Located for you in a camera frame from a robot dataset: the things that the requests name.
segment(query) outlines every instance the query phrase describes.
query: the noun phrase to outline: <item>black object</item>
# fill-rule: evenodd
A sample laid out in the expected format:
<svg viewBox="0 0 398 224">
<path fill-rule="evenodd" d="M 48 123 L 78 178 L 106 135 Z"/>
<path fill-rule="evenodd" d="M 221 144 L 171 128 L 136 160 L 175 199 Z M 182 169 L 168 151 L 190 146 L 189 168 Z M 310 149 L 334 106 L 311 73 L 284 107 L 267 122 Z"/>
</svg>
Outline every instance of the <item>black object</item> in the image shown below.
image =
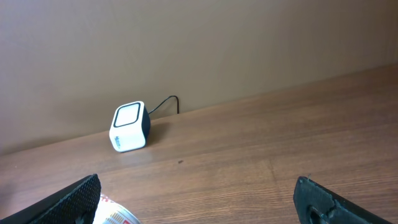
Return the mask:
<svg viewBox="0 0 398 224">
<path fill-rule="evenodd" d="M 0 224 L 93 223 L 100 201 L 101 183 L 89 175 L 57 193 L 0 221 Z"/>
<path fill-rule="evenodd" d="M 161 102 L 157 107 L 155 107 L 155 109 L 151 110 L 148 114 L 151 114 L 152 112 L 154 112 L 157 108 L 159 108 L 160 106 L 162 106 L 162 104 L 164 102 L 166 102 L 168 99 L 170 99 L 171 97 L 174 97 L 177 100 L 177 114 L 180 113 L 180 100 L 178 99 L 177 96 L 171 95 L 169 97 L 166 98 L 166 100 L 164 100 L 163 102 Z"/>
<path fill-rule="evenodd" d="M 390 223 L 306 177 L 297 179 L 293 201 L 301 224 Z"/>
</svg>

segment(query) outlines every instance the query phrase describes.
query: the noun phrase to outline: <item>white cube device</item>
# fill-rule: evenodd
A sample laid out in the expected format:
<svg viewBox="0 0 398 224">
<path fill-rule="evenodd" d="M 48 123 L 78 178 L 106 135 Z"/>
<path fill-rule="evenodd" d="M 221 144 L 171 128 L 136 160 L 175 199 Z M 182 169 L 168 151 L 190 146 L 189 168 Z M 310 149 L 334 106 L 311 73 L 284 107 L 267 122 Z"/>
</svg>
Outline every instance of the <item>white cube device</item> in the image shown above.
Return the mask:
<svg viewBox="0 0 398 224">
<path fill-rule="evenodd" d="M 116 151 L 126 152 L 144 147 L 149 130 L 150 118 L 145 104 L 136 101 L 117 108 L 109 138 Z"/>
</svg>

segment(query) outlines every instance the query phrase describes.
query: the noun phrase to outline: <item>beige wall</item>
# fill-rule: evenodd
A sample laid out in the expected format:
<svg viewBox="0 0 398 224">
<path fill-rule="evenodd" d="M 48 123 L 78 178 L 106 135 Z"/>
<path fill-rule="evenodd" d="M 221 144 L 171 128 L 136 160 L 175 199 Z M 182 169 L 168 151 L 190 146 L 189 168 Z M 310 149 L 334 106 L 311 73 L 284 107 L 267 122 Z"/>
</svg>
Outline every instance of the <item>beige wall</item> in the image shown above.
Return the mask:
<svg viewBox="0 0 398 224">
<path fill-rule="evenodd" d="M 0 154 L 398 60 L 396 0 L 0 2 Z M 175 113 L 171 102 L 153 118 Z"/>
</svg>

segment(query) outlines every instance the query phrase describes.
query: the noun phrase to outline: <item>power cord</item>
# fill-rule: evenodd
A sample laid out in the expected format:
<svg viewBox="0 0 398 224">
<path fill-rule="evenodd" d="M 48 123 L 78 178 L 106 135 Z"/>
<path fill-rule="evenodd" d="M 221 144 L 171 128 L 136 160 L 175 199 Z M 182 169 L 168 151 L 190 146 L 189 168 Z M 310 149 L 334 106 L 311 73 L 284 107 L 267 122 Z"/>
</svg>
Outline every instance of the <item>power cord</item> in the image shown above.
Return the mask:
<svg viewBox="0 0 398 224">
<path fill-rule="evenodd" d="M 177 99 L 177 114 L 179 114 L 179 113 L 180 113 L 180 100 L 178 99 L 177 96 L 174 96 L 174 95 L 171 95 L 171 96 L 167 97 L 166 100 L 164 100 L 163 102 L 161 102 L 157 107 L 155 107 L 155 109 L 151 110 L 148 114 L 151 114 L 152 112 L 154 112 L 157 108 L 159 108 L 160 106 L 162 106 L 162 104 L 163 104 L 164 102 L 166 102 L 168 99 L 170 99 L 170 98 L 172 98 L 172 97 L 174 97 L 174 98 Z"/>
</svg>

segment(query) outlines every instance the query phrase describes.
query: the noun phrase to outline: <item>brown tabletop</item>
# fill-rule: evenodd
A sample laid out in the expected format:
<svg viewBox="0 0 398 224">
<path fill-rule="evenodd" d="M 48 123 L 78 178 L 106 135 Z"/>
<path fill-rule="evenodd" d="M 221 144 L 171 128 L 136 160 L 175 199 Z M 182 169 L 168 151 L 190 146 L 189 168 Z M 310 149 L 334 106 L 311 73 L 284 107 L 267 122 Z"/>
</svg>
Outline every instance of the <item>brown tabletop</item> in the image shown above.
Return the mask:
<svg viewBox="0 0 398 224">
<path fill-rule="evenodd" d="M 298 223 L 309 174 L 398 222 L 398 65 L 153 120 L 123 154 L 103 132 L 2 156 L 0 218 L 93 173 L 144 223 Z"/>
</svg>

